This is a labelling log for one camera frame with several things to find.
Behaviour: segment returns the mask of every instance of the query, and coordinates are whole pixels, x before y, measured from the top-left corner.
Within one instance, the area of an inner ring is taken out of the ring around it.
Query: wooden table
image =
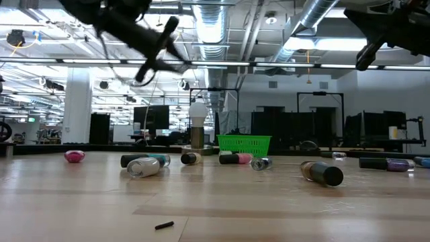
[[[218,164],[130,179],[121,153],[0,160],[0,241],[430,241],[430,169],[359,169],[357,159],[274,157],[268,171]],[[298,165],[339,166],[344,182],[306,181]],[[174,221],[173,227],[154,226]]]

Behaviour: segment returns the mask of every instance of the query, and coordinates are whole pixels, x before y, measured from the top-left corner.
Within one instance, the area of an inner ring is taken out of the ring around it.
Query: table surface
[[[0,241],[429,241],[430,169],[394,173],[357,159],[274,157],[273,168],[184,166],[130,179],[121,153],[0,160]],[[326,188],[301,175],[306,160],[340,167]],[[174,221],[170,228],[154,226]]]

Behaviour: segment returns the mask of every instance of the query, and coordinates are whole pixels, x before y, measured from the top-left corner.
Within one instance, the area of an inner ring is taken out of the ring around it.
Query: light bulb
[[[208,115],[208,109],[205,104],[195,102],[189,107],[188,114],[193,127],[203,127],[204,120]]]

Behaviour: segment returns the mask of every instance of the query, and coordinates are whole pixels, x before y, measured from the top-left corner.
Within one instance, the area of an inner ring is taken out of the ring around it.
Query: plastic basket
[[[238,151],[251,153],[254,157],[263,157],[269,150],[271,136],[217,135],[220,151]]]

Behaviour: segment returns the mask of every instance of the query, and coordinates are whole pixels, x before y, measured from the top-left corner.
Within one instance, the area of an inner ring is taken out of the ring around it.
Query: black frame
[[[314,92],[298,92],[297,93],[297,113],[300,113],[300,95],[301,94],[312,94],[312,95],[339,95],[341,96],[341,111],[342,111],[342,136],[345,134],[345,106],[343,103],[343,93],[327,93],[325,91],[314,91]]]
[[[206,91],[235,91],[237,93],[237,115],[236,115],[236,129],[239,129],[239,89],[237,88],[217,88],[217,87],[210,87],[210,88],[190,88],[189,89],[189,105],[191,106],[191,101],[193,99],[192,93],[194,90],[206,90]],[[188,128],[191,128],[191,118],[188,117]]]

